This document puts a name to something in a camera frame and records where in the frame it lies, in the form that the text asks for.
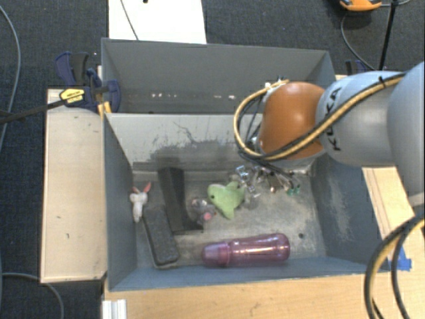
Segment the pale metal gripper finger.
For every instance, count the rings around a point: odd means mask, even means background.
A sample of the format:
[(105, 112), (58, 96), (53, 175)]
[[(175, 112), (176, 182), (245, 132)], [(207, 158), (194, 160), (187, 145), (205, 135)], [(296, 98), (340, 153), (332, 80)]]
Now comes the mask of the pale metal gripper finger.
[(248, 185), (246, 187), (246, 208), (257, 208), (261, 194), (261, 191), (255, 185)]
[(248, 187), (250, 185), (250, 174), (247, 172), (244, 165), (240, 165), (235, 169), (235, 172), (239, 178), (240, 184)]

